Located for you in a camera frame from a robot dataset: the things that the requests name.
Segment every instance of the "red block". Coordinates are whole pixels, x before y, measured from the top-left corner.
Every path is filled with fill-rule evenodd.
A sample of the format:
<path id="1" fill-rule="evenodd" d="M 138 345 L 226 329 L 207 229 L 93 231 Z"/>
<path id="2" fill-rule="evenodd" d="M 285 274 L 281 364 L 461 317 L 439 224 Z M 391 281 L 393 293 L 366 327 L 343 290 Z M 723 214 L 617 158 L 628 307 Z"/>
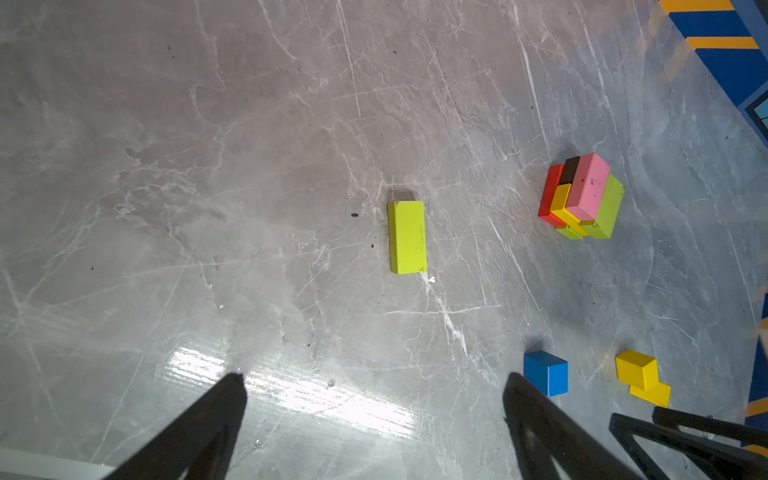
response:
<path id="1" fill-rule="evenodd" d="M 563 175 L 563 166 L 564 165 L 555 165 L 549 167 L 547 183 L 544 185 L 544 197 L 541 199 L 541 208 L 538 209 L 538 217 L 554 227 L 565 227 L 565 222 L 555 215 L 552 215 L 552 212 L 549 211 L 552 207 L 554 191 L 557 190 L 558 185 L 560 184 L 560 177 Z"/>

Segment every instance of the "yellow stripe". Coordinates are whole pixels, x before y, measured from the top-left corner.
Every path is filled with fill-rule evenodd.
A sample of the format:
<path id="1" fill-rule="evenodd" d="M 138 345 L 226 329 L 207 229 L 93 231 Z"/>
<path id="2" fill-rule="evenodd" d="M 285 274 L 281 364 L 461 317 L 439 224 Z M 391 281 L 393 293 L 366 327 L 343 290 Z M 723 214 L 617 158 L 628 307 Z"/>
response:
<path id="1" fill-rule="evenodd" d="M 744 447 L 744 450 L 749 450 L 750 452 L 759 453 L 763 457 L 768 457 L 768 449 L 761 447 L 760 445 L 747 445 Z"/>
<path id="2" fill-rule="evenodd" d="M 697 48 L 728 48 L 757 50 L 757 42 L 752 37 L 688 37 L 691 47 Z"/>
<path id="3" fill-rule="evenodd" d="M 667 13 L 736 10 L 730 0 L 659 0 L 659 5 Z"/>
<path id="4" fill-rule="evenodd" d="M 746 416 L 748 417 L 754 417 L 765 412 L 768 412 L 768 398 L 755 400 L 746 406 Z"/>

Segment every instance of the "yellow-green block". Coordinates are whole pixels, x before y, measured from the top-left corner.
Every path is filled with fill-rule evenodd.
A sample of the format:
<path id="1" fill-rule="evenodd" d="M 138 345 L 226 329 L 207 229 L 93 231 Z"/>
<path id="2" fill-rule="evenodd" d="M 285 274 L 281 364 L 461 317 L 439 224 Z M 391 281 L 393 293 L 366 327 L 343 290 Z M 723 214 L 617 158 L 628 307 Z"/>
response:
<path id="1" fill-rule="evenodd" d="M 389 262 L 399 275 L 427 271 L 424 202 L 392 202 L 389 213 Z"/>
<path id="2" fill-rule="evenodd" d="M 581 227 L 595 238 L 608 239 L 614 234 L 616 219 L 621 209 L 621 200 L 626 188 L 613 174 L 608 175 L 605 183 L 603 200 L 600 202 L 598 218 L 591 222 L 581 222 Z"/>
<path id="3" fill-rule="evenodd" d="M 651 402 L 655 406 L 664 407 L 668 409 L 670 406 L 670 397 L 672 396 L 672 387 L 666 383 L 659 382 L 655 386 L 650 387 L 648 390 L 639 389 L 636 386 L 629 387 L 629 393 L 643 399 L 646 402 Z"/>
<path id="4" fill-rule="evenodd" d="M 573 231 L 582 237 L 588 237 L 589 233 L 579 227 L 579 219 L 565 209 L 565 202 L 568 201 L 568 194 L 571 192 L 571 184 L 562 184 L 554 190 L 552 205 L 549 211 L 560 220 L 563 220 Z"/>
<path id="5" fill-rule="evenodd" d="M 584 235 L 577 232 L 570 225 L 566 225 L 565 227 L 555 227 L 554 230 L 558 232 L 560 235 L 562 235 L 563 237 L 568 238 L 570 240 L 581 240 L 584 238 Z"/>
<path id="6" fill-rule="evenodd" d="M 659 365 L 652 356 L 626 350 L 616 357 L 619 380 L 641 390 L 659 383 Z"/>

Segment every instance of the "lime green block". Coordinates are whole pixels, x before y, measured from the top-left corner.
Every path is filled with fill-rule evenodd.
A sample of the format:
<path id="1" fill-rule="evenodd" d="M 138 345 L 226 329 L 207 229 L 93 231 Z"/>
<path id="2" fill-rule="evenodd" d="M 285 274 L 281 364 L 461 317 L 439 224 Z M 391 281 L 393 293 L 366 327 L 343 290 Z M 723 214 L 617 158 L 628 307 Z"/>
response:
<path id="1" fill-rule="evenodd" d="M 585 229 L 595 238 L 607 239 L 614 234 L 616 218 L 621 209 L 621 200 L 624 198 L 626 188 L 621 182 L 613 176 L 608 175 L 608 181 L 605 183 L 605 192 L 603 201 L 600 202 L 598 219 L 591 222 L 581 222 L 581 228 Z"/>
<path id="2" fill-rule="evenodd" d="M 571 240 L 581 240 L 584 238 L 584 235 L 577 232 L 576 229 L 573 228 L 571 225 L 566 225 L 565 227 L 555 227 L 554 231 L 558 232 L 563 237 Z"/>
<path id="3" fill-rule="evenodd" d="M 427 271 L 424 202 L 392 202 L 389 213 L 389 261 L 392 272 Z"/>

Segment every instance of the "marble surface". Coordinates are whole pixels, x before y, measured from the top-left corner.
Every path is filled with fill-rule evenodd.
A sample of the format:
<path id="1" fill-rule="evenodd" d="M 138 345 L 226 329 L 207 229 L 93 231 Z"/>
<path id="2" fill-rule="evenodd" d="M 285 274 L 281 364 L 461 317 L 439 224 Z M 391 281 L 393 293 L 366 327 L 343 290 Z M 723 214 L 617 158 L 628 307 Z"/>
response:
<path id="1" fill-rule="evenodd" d="M 0 11 L 0 446 L 116 465 L 238 371 L 230 478 L 519 478 L 532 348 L 624 461 L 625 348 L 743 420 L 765 150 L 654 0 Z M 541 190 L 592 151 L 627 196 L 569 241 Z M 392 199 L 425 201 L 425 276 L 389 271 Z"/>

